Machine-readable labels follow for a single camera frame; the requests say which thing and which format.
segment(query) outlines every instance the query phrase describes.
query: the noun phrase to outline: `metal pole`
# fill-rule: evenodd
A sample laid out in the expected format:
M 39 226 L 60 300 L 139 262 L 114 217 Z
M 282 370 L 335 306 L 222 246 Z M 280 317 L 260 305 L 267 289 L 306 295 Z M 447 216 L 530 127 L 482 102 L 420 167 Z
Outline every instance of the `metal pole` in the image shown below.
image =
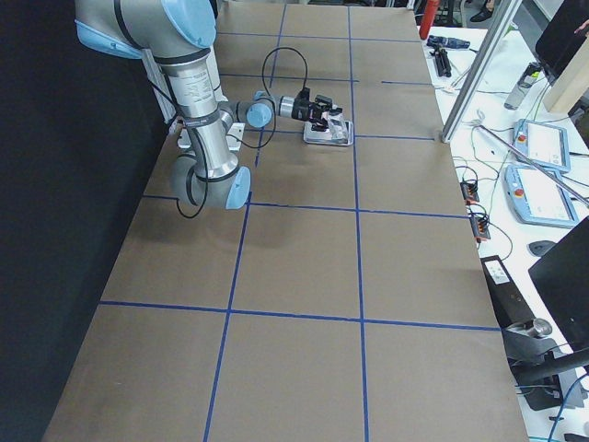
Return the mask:
M 548 178 L 550 178 L 551 180 L 553 180 L 554 182 L 556 182 L 557 186 L 559 186 L 560 188 L 564 189 L 565 191 L 567 191 L 568 193 L 570 193 L 572 196 L 574 196 L 577 200 L 579 200 L 581 203 L 583 203 L 587 207 L 589 207 L 589 201 L 587 201 L 580 193 L 578 193 L 576 190 L 574 190 L 571 186 L 567 185 L 566 183 L 564 183 L 561 180 L 559 180 L 558 178 L 556 178 L 551 173 L 547 172 L 544 168 L 542 168 L 541 166 L 539 166 L 538 164 L 536 164 L 530 158 L 526 157 L 519 150 L 517 150 L 515 147 L 513 147 L 512 145 L 510 145 L 509 143 L 507 143 L 505 140 L 503 140 L 500 136 L 498 136 L 497 134 L 495 134 L 493 131 L 487 129 L 482 124 L 479 125 L 479 126 L 475 126 L 475 127 L 478 128 L 478 129 L 482 129 L 487 134 L 491 135 L 494 139 L 496 139 L 502 145 L 504 145 L 505 147 L 507 147 L 509 149 L 509 151 L 512 152 L 517 157 L 517 159 L 519 159 L 520 161 L 523 161 L 528 166 L 532 166 L 534 169 L 539 170 L 544 175 L 546 175 Z
M 491 24 L 489 32 L 487 32 L 485 40 L 480 46 L 479 53 L 477 54 L 475 61 L 472 63 L 470 73 L 458 94 L 456 103 L 450 111 L 450 115 L 448 116 L 448 120 L 442 131 L 442 141 L 444 141 L 444 143 L 449 143 L 458 129 L 470 101 L 477 92 L 480 80 L 483 77 L 487 65 L 491 61 L 495 49 L 509 29 L 512 18 L 521 4 L 522 0 L 503 0 L 501 4 L 497 6 L 495 19 Z

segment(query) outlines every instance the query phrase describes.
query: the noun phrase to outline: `blue cable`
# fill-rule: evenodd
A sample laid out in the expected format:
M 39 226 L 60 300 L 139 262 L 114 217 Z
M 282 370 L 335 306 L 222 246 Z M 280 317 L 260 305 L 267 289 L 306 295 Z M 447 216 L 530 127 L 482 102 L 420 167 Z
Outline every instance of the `blue cable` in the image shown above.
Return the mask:
M 562 404 L 560 405 L 559 413 L 556 415 L 556 419 L 554 420 L 554 424 L 552 424 L 552 428 L 550 429 L 550 435 L 549 435 L 548 442 L 555 442 L 554 439 L 552 439 L 552 437 L 554 436 L 554 432 L 556 431 L 556 427 L 559 424 L 560 416 L 562 415 L 562 412 L 564 411 L 564 406 L 566 405 L 567 400 L 569 399 L 569 396 L 571 396 L 572 389 L 574 389 L 575 386 L 579 382 L 581 382 L 584 378 L 586 378 L 587 376 L 589 376 L 589 373 L 585 373 L 580 378 L 575 380 L 572 383 L 572 385 L 569 387 L 569 389 L 567 390 L 567 394 L 564 395 L 564 398 L 562 399 Z

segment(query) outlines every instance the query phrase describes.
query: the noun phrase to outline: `shoe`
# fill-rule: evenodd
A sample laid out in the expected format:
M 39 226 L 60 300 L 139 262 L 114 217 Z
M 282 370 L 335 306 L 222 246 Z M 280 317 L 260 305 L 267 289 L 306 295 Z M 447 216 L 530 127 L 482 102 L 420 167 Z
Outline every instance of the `shoe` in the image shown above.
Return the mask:
M 473 23 L 480 23 L 481 21 L 488 20 L 491 17 L 493 17 L 493 11 L 487 9 L 486 6 L 483 6 L 478 14 L 475 14 L 470 18 L 470 21 Z

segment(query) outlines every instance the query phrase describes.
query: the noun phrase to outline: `black device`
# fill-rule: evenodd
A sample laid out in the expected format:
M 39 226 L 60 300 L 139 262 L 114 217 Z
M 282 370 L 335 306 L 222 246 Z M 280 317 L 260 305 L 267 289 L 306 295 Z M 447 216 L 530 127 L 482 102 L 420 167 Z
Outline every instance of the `black device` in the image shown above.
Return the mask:
M 430 35 L 427 39 L 427 45 L 430 48 L 439 45 L 447 49 L 468 49 L 470 47 L 470 41 Z
M 589 28 L 575 31 L 589 18 L 589 0 L 564 0 L 536 43 L 538 60 L 550 81 L 562 74 L 585 41 Z
M 435 71 L 438 76 L 452 76 L 452 67 L 448 60 L 448 52 L 439 44 L 436 44 L 431 52 L 435 62 Z
M 334 108 L 333 100 L 329 97 L 317 95 L 315 101 L 311 101 L 310 97 L 311 90 L 308 87 L 303 87 L 296 94 L 291 118 L 301 122 L 311 122 L 314 131 L 325 132 L 328 130 L 329 125 L 328 121 L 324 118 L 324 113 L 328 112 L 331 115 L 337 115 L 343 113 L 343 109 Z
M 480 261 L 499 326 L 506 329 L 516 323 L 524 324 L 533 320 L 534 313 L 499 256 L 481 258 Z

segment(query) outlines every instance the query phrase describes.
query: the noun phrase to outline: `white desk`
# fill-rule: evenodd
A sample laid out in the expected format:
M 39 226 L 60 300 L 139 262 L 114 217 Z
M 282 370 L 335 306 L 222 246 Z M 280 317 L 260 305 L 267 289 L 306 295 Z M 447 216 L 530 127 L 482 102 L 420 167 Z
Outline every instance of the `white desk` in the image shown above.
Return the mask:
M 470 41 L 470 47 L 475 50 L 480 47 L 485 33 L 485 29 L 433 28 L 431 31 L 432 35 L 455 37 Z M 440 88 L 436 90 L 436 98 L 440 107 L 440 112 L 442 113 L 442 118 L 445 121 L 456 101 L 457 93 L 451 94 L 445 92 L 441 87 L 450 85 L 462 72 L 464 72 L 470 66 L 476 54 L 472 51 L 449 50 L 448 57 L 453 64 L 453 75 L 450 78 L 438 77 L 435 72 L 433 58 L 429 55 L 429 52 L 432 49 L 425 46 L 425 43 L 423 46 L 433 84 L 436 88 Z M 515 82 L 522 74 L 527 64 L 531 61 L 535 61 L 535 59 L 519 32 L 510 32 L 503 39 L 498 51 L 493 56 L 487 72 L 479 85 L 479 90 L 499 92 L 511 91 Z M 535 113 L 535 100 L 538 95 L 542 93 L 546 84 L 547 81 L 544 79 L 538 81 L 538 83 L 532 87 L 519 110 L 507 110 L 503 106 L 507 94 L 477 93 L 463 119 L 463 122 L 477 119 L 477 111 L 484 112 L 484 124 L 493 129 L 513 127 L 514 122 L 521 118 L 525 118 L 526 116 L 527 118 L 532 119 Z M 537 121 L 553 121 L 565 117 L 565 114 L 551 114 L 546 111 L 543 105 L 540 105 Z M 554 122 L 553 124 L 567 129 L 571 152 L 587 153 L 587 147 L 568 118 Z M 513 132 L 501 132 L 499 135 L 506 141 L 511 141 Z M 456 165 L 465 165 L 466 160 L 468 165 L 477 171 L 479 178 L 494 179 L 496 177 L 495 172 L 475 159 L 475 152 L 473 151 L 470 136 L 471 127 L 467 124 L 463 124 L 451 142 L 452 154 L 455 157 Z M 496 141 L 491 140 L 486 134 L 479 130 L 474 131 L 473 140 L 478 159 L 489 163 L 496 169 L 500 169 L 507 153 L 507 149 Z M 507 162 L 505 164 L 510 162 L 514 162 L 513 155 L 507 157 Z M 457 171 L 459 178 L 462 177 L 463 172 L 463 169 Z M 468 174 L 469 172 L 467 173 L 467 178 L 471 178 L 472 175 Z M 572 157 L 572 171 L 567 174 L 567 176 L 582 182 L 587 182 L 587 178 L 589 177 L 589 158 Z M 589 195 L 589 188 L 576 185 L 570 181 L 567 181 L 567 183 L 581 194 Z M 513 252 L 509 258 L 504 261 L 504 264 L 537 317 L 552 321 L 554 326 L 554 321 L 546 310 L 546 307 L 541 301 L 537 290 L 528 275 L 527 269 L 537 261 L 537 258 L 527 250 L 526 245 L 532 241 L 540 239 L 559 241 L 569 232 L 569 230 L 565 228 L 540 227 L 519 223 L 507 205 L 505 189 L 503 188 L 503 177 L 501 176 L 499 178 L 494 194 L 493 186 L 494 182 L 491 180 L 480 181 L 479 198 L 481 205 L 487 210 L 492 206 L 491 221 L 493 224 L 496 224 L 505 230 L 513 241 Z M 587 210 L 583 204 L 575 202 L 574 208 L 580 219 L 589 215 L 589 210 Z M 497 229 L 491 227 L 491 240 L 483 242 L 480 245 L 479 256 L 485 257 L 497 254 L 500 257 L 504 257 L 508 251 L 508 239 Z M 551 337 L 557 343 L 565 343 L 566 340 L 563 338 L 560 331 L 556 327 L 554 328 L 555 331 L 552 333 Z M 570 349 L 567 350 L 568 347 L 566 346 L 562 348 L 565 352 L 570 351 Z M 585 380 L 585 388 L 587 388 L 588 384 L 589 382 Z M 552 425 L 552 422 L 548 417 L 554 416 L 557 409 L 534 412 L 529 409 L 525 402 L 525 398 L 523 397 L 520 397 L 520 405 L 522 407 L 528 434 L 535 437 L 548 437 L 549 429 Z M 557 440 L 563 440 L 563 433 L 576 433 L 589 436 L 589 401 L 585 401 L 584 409 L 565 410 L 563 417 L 565 419 L 559 423 L 557 432 L 554 436 Z

